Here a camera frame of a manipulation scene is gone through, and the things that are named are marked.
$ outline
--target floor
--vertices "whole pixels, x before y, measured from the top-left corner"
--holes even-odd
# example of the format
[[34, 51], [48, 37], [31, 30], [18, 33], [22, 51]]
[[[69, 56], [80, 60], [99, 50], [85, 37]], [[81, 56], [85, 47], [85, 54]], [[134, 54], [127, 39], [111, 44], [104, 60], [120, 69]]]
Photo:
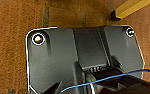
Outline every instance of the floor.
[[[25, 36], [40, 27], [130, 25], [150, 69], [150, 4], [114, 22], [110, 13], [127, 0], [0, 0], [0, 94], [27, 94]], [[144, 78], [150, 81], [150, 74]]]

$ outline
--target black device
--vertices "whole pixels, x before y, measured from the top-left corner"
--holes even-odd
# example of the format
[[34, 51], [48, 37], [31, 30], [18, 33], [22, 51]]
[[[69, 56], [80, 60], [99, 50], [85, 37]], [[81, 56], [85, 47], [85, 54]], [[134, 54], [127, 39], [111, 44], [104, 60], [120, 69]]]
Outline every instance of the black device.
[[[60, 94], [69, 86], [144, 67], [134, 30], [125, 25], [34, 29], [26, 36], [26, 54], [30, 94]], [[133, 76], [141, 79], [142, 73]], [[116, 90], [116, 84], [101, 86]], [[62, 94], [98, 94], [101, 86]]]

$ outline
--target screw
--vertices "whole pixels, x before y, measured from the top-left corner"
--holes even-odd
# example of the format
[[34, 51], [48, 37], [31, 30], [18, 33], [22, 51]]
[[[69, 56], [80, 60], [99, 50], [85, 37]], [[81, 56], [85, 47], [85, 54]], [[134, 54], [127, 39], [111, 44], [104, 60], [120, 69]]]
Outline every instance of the screw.
[[45, 41], [44, 35], [41, 33], [36, 33], [32, 36], [32, 42], [35, 45], [42, 45]]
[[134, 35], [134, 30], [132, 28], [127, 28], [126, 29], [126, 34], [129, 36], [129, 37], [133, 37]]

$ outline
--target cable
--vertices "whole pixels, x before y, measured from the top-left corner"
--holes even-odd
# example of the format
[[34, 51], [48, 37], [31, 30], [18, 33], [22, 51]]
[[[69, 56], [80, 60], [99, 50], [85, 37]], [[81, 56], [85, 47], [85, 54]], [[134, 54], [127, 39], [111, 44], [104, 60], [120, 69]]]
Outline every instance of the cable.
[[111, 79], [111, 78], [116, 78], [116, 77], [122, 77], [122, 76], [130, 75], [130, 74], [137, 73], [137, 72], [150, 72], [150, 70], [149, 69], [135, 70], [135, 71], [131, 71], [131, 72], [124, 73], [124, 74], [119, 74], [119, 75], [106, 77], [106, 78], [103, 78], [103, 79], [100, 79], [100, 80], [97, 80], [97, 81], [93, 81], [93, 82], [89, 82], [89, 83], [84, 83], [84, 84], [80, 84], [80, 85], [70, 86], [70, 87], [67, 87], [67, 88], [63, 89], [61, 91], [61, 93], [63, 93], [64, 91], [66, 91], [68, 89], [71, 89], [71, 88], [80, 87], [80, 86], [86, 86], [86, 85], [89, 85], [89, 84], [94, 84], [94, 83], [105, 81], [105, 80], [108, 80], [108, 79]]

